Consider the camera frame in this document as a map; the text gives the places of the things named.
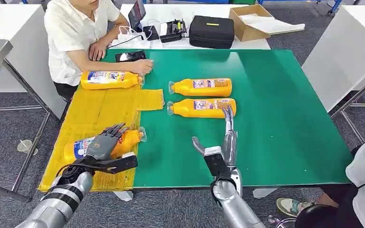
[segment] robotic arm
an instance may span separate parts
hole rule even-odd
[[[196,150],[203,156],[214,177],[211,193],[222,207],[229,228],[265,228],[249,205],[241,198],[241,174],[236,167],[237,132],[233,129],[231,107],[223,109],[226,133],[222,148],[204,148],[197,137],[192,138]],[[135,154],[124,154],[122,158],[110,160],[121,135],[128,129],[124,123],[105,129],[96,136],[87,148],[86,156],[63,168],[62,175],[54,179],[52,187],[41,198],[41,202],[29,217],[16,228],[62,228],[68,222],[82,199],[93,186],[96,171],[116,174],[138,165]]]
[[[138,163],[133,152],[120,159],[110,159],[111,151],[128,129],[122,129],[124,125],[114,125],[96,136],[88,146],[86,156],[65,166],[67,168],[54,179],[41,202],[16,228],[62,228],[91,190],[96,171],[116,174],[136,167]]]
[[[225,222],[229,228],[265,228],[264,224],[241,198],[242,182],[236,167],[237,132],[233,129],[233,111],[223,108],[226,120],[226,133],[222,148],[204,148],[197,137],[192,138],[196,150],[203,156],[214,181],[211,193],[222,207]]]

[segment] black bag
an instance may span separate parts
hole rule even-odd
[[[195,16],[190,25],[190,44],[196,47],[229,49],[234,40],[230,18]]]

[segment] gray carpet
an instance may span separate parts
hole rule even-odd
[[[332,19],[326,16],[329,7],[310,2],[265,2],[264,6],[277,19],[293,24],[306,23],[305,31],[275,35],[268,39],[271,48],[293,50],[302,64]],[[28,95],[0,94],[0,106],[28,104],[33,104]],[[348,113],[365,137],[365,109],[349,108]],[[11,188],[26,156],[17,152],[16,146],[20,139],[32,139],[43,116],[41,110],[0,113],[0,186]],[[358,145],[343,117],[339,116],[334,123],[350,149]],[[0,196],[0,228],[16,226],[38,203],[42,194],[36,187],[45,170],[59,128],[60,123],[50,119],[39,144],[39,152],[32,160],[20,186],[20,193],[33,196],[33,201],[20,203]],[[320,193],[318,188],[279,189],[259,200],[252,197],[251,189],[245,188],[243,198],[266,222],[268,214],[283,217],[277,212],[276,198],[313,200]],[[67,227],[219,228],[225,225],[221,211],[212,201],[208,190],[163,190],[137,191],[131,202],[120,201],[113,193],[91,193],[84,199]]]

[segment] yellow foam pad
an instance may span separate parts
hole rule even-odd
[[[163,90],[128,89],[85,90],[79,86],[62,123],[51,158],[38,187],[47,191],[58,170],[67,164],[64,149],[69,143],[100,134],[105,128],[125,122],[131,129],[140,126],[140,111],[162,109]],[[138,153],[138,145],[131,151]],[[96,172],[91,191],[131,189],[135,169],[118,174]]]

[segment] plastic bottle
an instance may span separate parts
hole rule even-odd
[[[143,85],[144,76],[123,71],[90,71],[83,72],[80,83],[84,89],[130,88]]]
[[[78,140],[74,143],[69,143],[65,146],[64,158],[67,163],[72,163],[76,159],[83,158],[86,155],[86,150],[94,137]],[[129,152],[133,146],[139,142],[146,142],[146,130],[144,127],[139,127],[137,130],[128,130],[118,140],[117,145],[111,152],[111,158],[116,158],[124,153]]]
[[[178,114],[183,117],[224,118],[223,107],[230,105],[236,115],[236,101],[231,98],[185,99],[177,103],[167,103],[169,115]]]
[[[230,96],[230,78],[184,79],[180,82],[169,82],[169,93],[185,96]]]

